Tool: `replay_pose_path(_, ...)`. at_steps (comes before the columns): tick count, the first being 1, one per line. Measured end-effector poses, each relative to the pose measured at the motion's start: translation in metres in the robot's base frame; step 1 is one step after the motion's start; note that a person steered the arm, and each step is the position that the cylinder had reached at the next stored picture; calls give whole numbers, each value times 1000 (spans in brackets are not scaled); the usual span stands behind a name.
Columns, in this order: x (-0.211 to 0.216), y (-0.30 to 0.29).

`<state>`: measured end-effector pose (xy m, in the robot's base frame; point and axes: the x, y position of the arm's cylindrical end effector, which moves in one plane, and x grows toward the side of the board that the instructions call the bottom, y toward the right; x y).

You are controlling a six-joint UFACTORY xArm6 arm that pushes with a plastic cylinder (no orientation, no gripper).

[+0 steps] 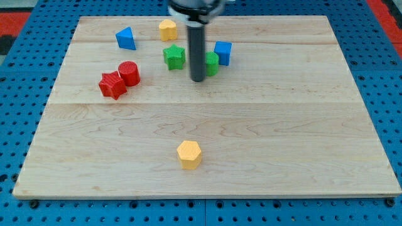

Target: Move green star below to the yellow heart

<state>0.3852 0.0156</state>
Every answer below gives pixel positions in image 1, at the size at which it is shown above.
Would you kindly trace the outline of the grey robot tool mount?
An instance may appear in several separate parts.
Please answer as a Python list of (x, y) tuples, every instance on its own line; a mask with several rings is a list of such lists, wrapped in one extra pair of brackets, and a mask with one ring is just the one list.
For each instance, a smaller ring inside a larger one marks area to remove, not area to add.
[(225, 10), (225, 0), (168, 0), (168, 12), (185, 24), (208, 24)]

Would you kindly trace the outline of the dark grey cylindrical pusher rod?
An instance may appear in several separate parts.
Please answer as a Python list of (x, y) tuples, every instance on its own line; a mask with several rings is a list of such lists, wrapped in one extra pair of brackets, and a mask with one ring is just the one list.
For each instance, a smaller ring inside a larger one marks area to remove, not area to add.
[(188, 57), (190, 78), (203, 82), (206, 78), (205, 27), (187, 26)]

